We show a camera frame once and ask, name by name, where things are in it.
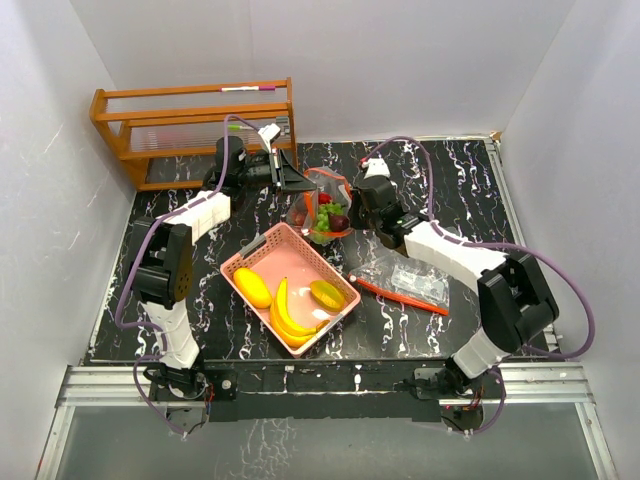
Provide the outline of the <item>red strawberry bunch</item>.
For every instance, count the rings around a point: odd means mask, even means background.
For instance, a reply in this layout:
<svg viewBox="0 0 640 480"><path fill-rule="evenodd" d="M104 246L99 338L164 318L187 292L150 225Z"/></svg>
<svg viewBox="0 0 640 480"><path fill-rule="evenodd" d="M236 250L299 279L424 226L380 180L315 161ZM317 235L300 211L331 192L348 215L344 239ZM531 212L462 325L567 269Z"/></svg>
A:
<svg viewBox="0 0 640 480"><path fill-rule="evenodd" d="M296 226L302 226L307 217L309 207L307 201L311 200L309 193L302 194L295 203L295 213L293 214L293 221ZM317 209L321 204L333 202L332 197L328 193L321 192L317 195Z"/></svg>

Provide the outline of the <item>dark purple plum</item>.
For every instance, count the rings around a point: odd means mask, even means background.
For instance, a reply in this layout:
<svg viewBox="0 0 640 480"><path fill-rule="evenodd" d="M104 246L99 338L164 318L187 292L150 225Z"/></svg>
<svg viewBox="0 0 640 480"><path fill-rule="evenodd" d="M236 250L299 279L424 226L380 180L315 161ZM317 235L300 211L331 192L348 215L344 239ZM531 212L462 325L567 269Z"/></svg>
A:
<svg viewBox="0 0 640 480"><path fill-rule="evenodd" d="M350 221L345 215L329 214L329 227L334 233L343 232L350 228Z"/></svg>

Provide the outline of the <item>clear orange-zip bag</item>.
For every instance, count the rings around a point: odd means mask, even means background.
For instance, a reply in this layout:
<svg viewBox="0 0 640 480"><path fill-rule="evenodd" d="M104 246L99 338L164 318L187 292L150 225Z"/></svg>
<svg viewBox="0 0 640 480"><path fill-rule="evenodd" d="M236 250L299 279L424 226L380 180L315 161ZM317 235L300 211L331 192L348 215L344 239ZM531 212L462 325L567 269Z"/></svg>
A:
<svg viewBox="0 0 640 480"><path fill-rule="evenodd" d="M299 194L286 215L287 223L312 243L326 245L353 232L348 213L352 192L347 179L328 167L313 167L304 176L316 189Z"/></svg>

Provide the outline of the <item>green grape bunch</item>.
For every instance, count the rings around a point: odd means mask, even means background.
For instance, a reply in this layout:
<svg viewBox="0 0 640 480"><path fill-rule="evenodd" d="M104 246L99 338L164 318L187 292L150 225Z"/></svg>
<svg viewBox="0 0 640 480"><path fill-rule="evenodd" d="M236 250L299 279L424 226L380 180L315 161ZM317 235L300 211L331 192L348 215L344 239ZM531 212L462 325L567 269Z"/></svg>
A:
<svg viewBox="0 0 640 480"><path fill-rule="evenodd" d="M329 227L328 215L331 213L344 215L344 206L334 202L321 204L318 207L315 215L313 229L319 232L334 233L330 230L330 227Z"/></svg>

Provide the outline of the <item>yellow banana bunch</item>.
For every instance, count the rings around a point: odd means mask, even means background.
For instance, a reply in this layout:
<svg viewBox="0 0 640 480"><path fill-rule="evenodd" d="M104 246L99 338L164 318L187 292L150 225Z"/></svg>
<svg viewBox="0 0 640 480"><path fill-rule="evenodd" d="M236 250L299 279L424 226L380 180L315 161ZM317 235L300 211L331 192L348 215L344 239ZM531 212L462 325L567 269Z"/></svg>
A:
<svg viewBox="0 0 640 480"><path fill-rule="evenodd" d="M279 283L270 306L270 324L277 336L291 349L296 350L311 341L329 324L323 320L314 327L306 327L298 323L291 315L288 302L289 282L284 277Z"/></svg>

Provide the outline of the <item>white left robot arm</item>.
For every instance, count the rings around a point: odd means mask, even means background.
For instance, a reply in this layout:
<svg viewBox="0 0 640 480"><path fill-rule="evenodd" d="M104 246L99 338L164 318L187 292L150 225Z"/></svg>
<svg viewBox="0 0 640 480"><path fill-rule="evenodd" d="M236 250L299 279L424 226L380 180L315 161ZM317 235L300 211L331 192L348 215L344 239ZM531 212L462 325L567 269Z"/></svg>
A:
<svg viewBox="0 0 640 480"><path fill-rule="evenodd" d="M117 309L121 320L129 293L142 305L148 317L142 325L152 329L160 345L152 367L163 383L171 382L186 399L200 396L207 383L204 371L196 367L200 349L186 307L193 280L193 246L227 221L250 189L269 187L285 195L316 189L281 149L251 154L237 136L220 139L216 147L213 165L192 199L157 219L143 216L134 221L127 278Z"/></svg>

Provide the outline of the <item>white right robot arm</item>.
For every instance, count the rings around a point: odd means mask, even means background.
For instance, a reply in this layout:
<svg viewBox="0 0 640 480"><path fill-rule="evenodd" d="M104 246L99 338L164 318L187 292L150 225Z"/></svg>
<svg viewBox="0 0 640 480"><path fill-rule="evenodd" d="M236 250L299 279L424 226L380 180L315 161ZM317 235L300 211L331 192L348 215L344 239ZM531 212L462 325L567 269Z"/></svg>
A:
<svg viewBox="0 0 640 480"><path fill-rule="evenodd" d="M405 209L384 176L355 184L350 221L355 227L374 231L386 248L443 271L478 298L478 330L432 378L414 379L417 389L471 395L480 387L482 375L559 316L557 302L532 254L473 246L427 214Z"/></svg>

